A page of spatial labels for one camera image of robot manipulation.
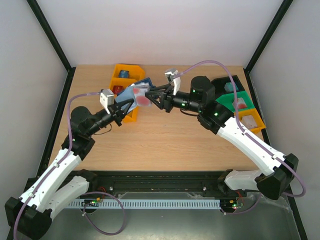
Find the blue leather card holder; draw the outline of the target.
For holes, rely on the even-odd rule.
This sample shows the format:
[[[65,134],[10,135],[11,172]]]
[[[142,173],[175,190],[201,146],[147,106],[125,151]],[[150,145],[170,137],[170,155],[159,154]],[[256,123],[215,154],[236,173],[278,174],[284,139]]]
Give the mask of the blue leather card holder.
[[[149,92],[153,86],[151,79],[147,77],[126,87],[125,90],[115,98],[115,101],[119,103],[133,99],[133,103],[128,109],[128,112],[133,111],[136,107],[150,107],[152,102],[145,94]]]

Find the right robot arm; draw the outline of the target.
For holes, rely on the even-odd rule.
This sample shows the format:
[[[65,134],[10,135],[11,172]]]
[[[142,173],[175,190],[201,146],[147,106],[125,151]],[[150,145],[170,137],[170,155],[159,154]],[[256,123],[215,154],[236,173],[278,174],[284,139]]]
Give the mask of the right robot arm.
[[[197,113],[197,120],[205,129],[233,144],[258,167],[258,170],[227,170],[218,183],[222,195],[252,190],[277,200],[285,194],[299,162],[294,154],[284,155],[275,150],[237,121],[231,110],[215,100],[215,86],[206,76],[194,77],[189,93],[174,88],[171,84],[154,87],[145,96],[167,113],[173,108]]]

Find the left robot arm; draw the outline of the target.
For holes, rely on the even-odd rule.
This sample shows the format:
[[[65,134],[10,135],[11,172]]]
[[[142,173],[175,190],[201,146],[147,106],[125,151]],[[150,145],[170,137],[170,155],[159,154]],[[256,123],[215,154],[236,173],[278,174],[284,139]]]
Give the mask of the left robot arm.
[[[98,194],[96,175],[91,171],[83,169],[68,183],[63,182],[93,148],[92,136],[112,122],[121,126],[135,102],[133,98],[117,102],[103,95],[99,99],[103,108],[95,114],[85,106],[67,110],[68,135],[57,156],[28,190],[5,203],[13,239],[17,240],[20,234],[31,240],[41,239],[57,215],[73,200]]]

